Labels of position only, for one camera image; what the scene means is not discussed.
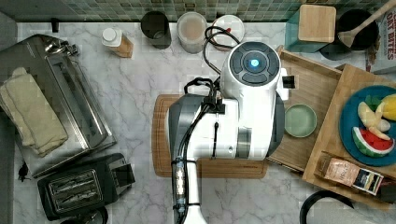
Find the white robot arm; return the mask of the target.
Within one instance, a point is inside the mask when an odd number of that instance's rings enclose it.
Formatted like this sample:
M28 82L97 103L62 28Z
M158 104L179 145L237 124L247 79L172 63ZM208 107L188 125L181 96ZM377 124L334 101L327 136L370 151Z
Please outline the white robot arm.
M206 224L202 215L197 161L202 158L262 161L280 145L285 128L282 79L287 71L265 43L243 42L227 56L219 80L197 77L206 96L186 92L166 112L170 149L173 220Z

